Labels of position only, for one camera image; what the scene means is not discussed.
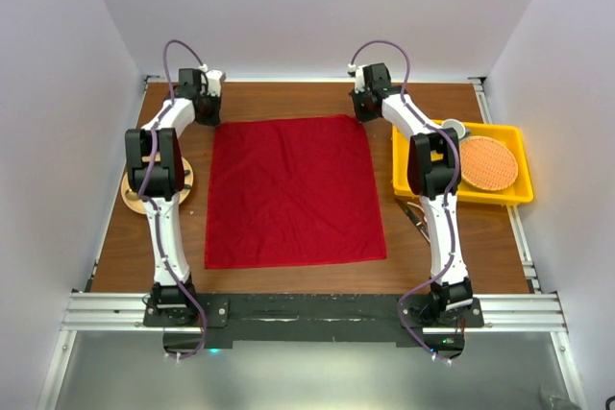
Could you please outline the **red cloth napkin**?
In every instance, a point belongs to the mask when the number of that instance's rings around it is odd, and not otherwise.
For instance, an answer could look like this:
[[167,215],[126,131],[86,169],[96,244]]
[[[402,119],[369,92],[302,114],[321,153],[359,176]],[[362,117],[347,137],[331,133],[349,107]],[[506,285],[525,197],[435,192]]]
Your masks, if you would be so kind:
[[348,115],[226,123],[212,147],[205,265],[386,258],[368,136]]

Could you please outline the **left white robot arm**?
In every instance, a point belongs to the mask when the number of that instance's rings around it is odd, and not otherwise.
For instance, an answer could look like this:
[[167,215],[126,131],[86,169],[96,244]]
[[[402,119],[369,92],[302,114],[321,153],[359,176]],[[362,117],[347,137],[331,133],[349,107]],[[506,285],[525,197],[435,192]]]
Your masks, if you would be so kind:
[[191,272],[183,248],[179,205],[185,189],[185,168],[179,138],[193,124],[221,123],[221,70],[179,70],[160,110],[139,129],[125,133],[126,173],[133,192],[143,203],[155,259],[154,286],[184,291]]

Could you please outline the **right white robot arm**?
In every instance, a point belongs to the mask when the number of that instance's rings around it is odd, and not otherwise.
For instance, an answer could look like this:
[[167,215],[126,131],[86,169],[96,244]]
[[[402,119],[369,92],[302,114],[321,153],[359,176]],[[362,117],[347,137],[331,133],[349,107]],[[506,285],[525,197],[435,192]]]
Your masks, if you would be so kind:
[[472,297],[456,218],[460,182],[457,133],[442,128],[418,109],[401,86],[392,84],[385,64],[351,63],[348,74],[354,79],[350,96],[358,120],[381,117],[408,141],[406,177],[427,220],[430,289],[440,294],[429,301],[428,313],[435,324],[450,326],[462,314],[461,301]]

